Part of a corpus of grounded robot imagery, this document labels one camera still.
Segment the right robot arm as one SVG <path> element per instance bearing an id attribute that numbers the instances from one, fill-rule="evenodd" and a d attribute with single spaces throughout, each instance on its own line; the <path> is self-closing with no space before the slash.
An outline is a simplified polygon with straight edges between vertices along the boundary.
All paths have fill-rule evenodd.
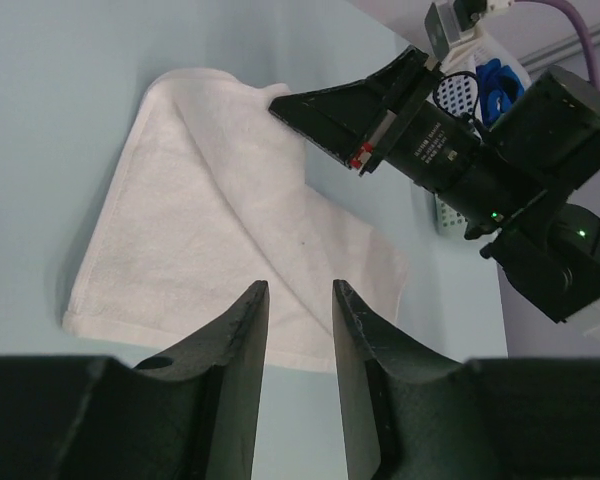
<path id="1" fill-rule="evenodd" d="M 600 300 L 600 218 L 570 196 L 600 170 L 600 92 L 548 68 L 494 125 L 455 116 L 415 47 L 352 83 L 275 98 L 270 113 L 360 174 L 388 163 L 489 236 L 482 257 L 557 323 Z"/>

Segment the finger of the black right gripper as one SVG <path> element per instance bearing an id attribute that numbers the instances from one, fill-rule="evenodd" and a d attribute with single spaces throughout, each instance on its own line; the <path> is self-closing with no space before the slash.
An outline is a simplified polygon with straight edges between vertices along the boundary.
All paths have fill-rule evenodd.
<path id="1" fill-rule="evenodd" d="M 271 101 L 268 111 L 340 164 L 353 165 L 396 79 L 374 74 L 336 87 L 282 95 Z"/>

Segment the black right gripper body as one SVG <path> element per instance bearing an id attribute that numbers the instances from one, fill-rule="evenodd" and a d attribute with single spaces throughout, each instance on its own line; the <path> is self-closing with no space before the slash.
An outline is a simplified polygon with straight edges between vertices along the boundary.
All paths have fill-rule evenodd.
<path id="1" fill-rule="evenodd" d="M 362 134 L 349 167 L 364 175 L 387 162 L 417 185 L 442 193 L 467 170 L 478 147 L 472 131 L 479 105 L 471 71 L 446 74 L 414 46 L 365 80 L 385 81 L 379 114 Z"/>

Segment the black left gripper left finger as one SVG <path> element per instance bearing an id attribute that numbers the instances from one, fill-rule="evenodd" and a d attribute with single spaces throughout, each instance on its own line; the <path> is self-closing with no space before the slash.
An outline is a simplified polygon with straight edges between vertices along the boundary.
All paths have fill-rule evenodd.
<path id="1" fill-rule="evenodd" d="M 0 356 L 0 479 L 248 479 L 269 318 L 253 283 L 135 367 Z"/>

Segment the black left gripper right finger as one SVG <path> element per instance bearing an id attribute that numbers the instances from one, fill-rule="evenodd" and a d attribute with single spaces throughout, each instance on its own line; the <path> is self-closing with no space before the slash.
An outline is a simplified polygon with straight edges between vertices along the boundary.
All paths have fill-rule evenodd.
<path id="1" fill-rule="evenodd" d="M 333 284 L 352 479 L 600 479 L 600 358 L 451 360 Z"/>

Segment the white towel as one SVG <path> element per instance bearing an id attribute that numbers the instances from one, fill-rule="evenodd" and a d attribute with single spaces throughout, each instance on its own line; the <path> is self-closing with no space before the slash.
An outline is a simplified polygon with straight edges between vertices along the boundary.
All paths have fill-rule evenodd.
<path id="1" fill-rule="evenodd" d="M 288 91 L 179 69 L 146 91 L 62 319 L 163 349 L 268 283 L 266 361 L 331 372 L 332 284 L 395 321 L 405 258 L 305 182 L 305 142 L 268 110 Z"/>

